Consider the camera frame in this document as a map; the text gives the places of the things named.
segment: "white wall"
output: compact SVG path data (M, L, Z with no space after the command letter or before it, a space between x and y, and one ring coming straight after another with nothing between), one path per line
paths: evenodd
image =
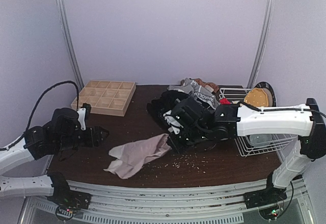
M326 112L325 73L326 0L276 0L257 82L270 82L279 105L305 103L313 97ZM304 174L319 224L326 223L325 169L326 157Z
M41 93L52 84L73 79L60 27L56 0L0 0L0 147L24 131ZM75 96L69 85L51 91L37 109L32 125L43 125L53 110ZM34 176L41 159L6 173ZM22 198L0 201L0 222L17 223Z
M65 0L85 82L246 86L267 0Z

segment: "pink cloth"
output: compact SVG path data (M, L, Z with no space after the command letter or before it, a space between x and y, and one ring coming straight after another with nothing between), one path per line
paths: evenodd
M171 150L167 140L168 135L161 134L146 140L114 147L108 154L117 159L104 170L117 174L121 179L128 179L140 171L144 164L162 157Z

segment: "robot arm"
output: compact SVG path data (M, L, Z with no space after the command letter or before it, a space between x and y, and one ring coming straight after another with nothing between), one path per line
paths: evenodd
M50 122L29 129L23 134L24 137L19 137L20 141L15 141L15 146L11 143L5 147L7 150L0 151L0 199L43 195L66 209L87 209L91 196L70 190L60 173L30 178L1 175L45 155L55 155L80 146L99 146L107 138L108 131L101 127L86 127L90 110L88 104L83 104L78 111L70 108L56 109Z
M181 100L163 118L171 126L168 144L182 152L203 141L221 141L251 134L296 134L298 141L279 168L267 178L266 189L244 195L247 208L286 198L292 179L312 161L326 155L326 127L315 99L290 107L220 105L208 111L193 98Z

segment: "black plate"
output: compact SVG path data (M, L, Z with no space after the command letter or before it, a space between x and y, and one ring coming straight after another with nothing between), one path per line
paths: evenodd
M274 90L269 83L262 81L262 82L258 83L255 87L262 88L266 92L266 94L268 96L269 106L271 106L271 107L277 106Z

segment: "crumpled cloth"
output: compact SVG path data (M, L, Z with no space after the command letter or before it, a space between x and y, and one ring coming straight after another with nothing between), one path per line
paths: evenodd
M112 148L108 154L117 159L103 170L116 174L121 179L132 177L144 164L164 156L171 150L167 144L168 136L168 134L161 134Z
M220 89L219 86L216 85L215 83L213 83L213 82L204 82L200 78L194 79L194 81L197 82L199 85L203 86L204 88L206 88L211 93L217 93L219 91L219 89Z
M187 94L193 94L197 98L199 98L201 101L209 104L213 109L216 109L219 105L219 102L216 99L216 96L212 94L209 90L204 88L203 86L199 85L195 80L192 80L190 78L186 78L182 86L174 86L170 85L168 87L168 90L176 90L179 92L184 92Z

